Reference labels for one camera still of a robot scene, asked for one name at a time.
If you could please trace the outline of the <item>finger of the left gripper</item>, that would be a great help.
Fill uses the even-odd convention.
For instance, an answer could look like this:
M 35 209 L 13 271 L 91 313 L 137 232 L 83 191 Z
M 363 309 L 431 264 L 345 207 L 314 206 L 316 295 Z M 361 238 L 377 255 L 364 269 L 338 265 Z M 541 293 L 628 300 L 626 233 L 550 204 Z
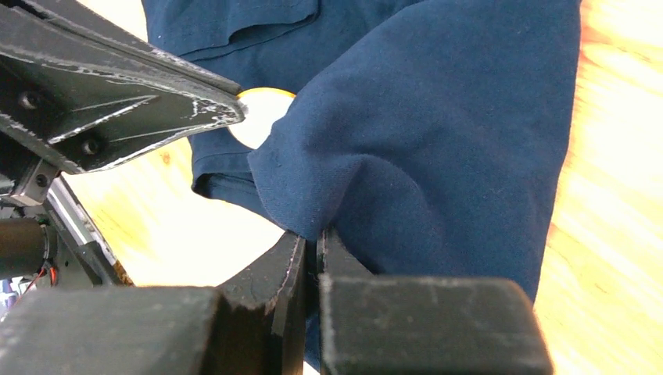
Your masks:
M 54 27 L 66 36 L 78 36 L 112 52 L 122 52 L 132 59 L 155 63 L 177 71 L 211 87 L 236 96 L 241 88 L 235 82 L 211 73 L 175 55 L 158 49 L 77 1 L 7 1 L 3 16 L 23 14 L 39 27 Z

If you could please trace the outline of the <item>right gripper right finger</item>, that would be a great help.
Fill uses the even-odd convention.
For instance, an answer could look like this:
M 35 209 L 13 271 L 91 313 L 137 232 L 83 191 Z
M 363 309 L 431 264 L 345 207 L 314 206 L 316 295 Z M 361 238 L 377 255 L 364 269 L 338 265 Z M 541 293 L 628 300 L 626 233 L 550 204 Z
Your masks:
M 333 229 L 317 241 L 323 374 L 551 374 L 512 280 L 374 275 Z

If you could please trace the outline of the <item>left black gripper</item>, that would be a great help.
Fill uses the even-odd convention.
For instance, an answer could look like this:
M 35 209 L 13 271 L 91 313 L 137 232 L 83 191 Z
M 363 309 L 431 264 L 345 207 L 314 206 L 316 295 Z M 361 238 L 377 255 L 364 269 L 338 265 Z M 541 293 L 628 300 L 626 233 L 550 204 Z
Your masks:
M 60 170 L 107 170 L 240 123 L 238 92 L 236 83 L 160 50 L 48 55 L 4 46 L 1 202 L 41 205 Z

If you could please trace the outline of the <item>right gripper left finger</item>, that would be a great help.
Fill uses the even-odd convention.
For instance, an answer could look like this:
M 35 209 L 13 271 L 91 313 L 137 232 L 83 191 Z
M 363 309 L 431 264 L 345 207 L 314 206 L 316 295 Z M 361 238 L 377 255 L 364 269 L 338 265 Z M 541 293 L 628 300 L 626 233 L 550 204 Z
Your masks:
M 217 287 L 30 292 L 1 325 L 4 374 L 301 374 L 306 242 Z

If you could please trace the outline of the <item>round gold brooch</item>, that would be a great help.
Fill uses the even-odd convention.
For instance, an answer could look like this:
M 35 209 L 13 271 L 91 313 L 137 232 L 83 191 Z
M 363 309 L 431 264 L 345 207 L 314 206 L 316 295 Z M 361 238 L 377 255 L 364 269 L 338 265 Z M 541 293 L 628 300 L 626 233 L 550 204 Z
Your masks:
M 228 127 L 231 135 L 250 149 L 259 148 L 269 137 L 273 124 L 288 111 L 296 95 L 273 87 L 257 87 L 241 92 L 238 103 L 244 120 Z

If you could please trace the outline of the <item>navy blue garment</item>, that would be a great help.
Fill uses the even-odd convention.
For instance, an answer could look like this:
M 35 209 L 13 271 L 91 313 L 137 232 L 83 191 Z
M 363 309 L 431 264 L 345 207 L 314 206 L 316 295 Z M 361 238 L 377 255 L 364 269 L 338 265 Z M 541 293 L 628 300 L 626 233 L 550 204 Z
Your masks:
M 194 134 L 192 190 L 371 272 L 535 298 L 568 150 L 578 1 L 145 1 L 149 42 L 295 100 L 256 150 Z

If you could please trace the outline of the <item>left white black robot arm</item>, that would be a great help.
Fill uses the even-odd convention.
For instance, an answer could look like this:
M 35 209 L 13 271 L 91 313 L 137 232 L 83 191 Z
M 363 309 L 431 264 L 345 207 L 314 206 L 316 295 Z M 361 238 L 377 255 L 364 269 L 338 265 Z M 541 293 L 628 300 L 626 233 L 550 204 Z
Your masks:
M 131 285 L 64 175 L 240 123 L 240 90 L 79 2 L 2 2 L 1 278 Z

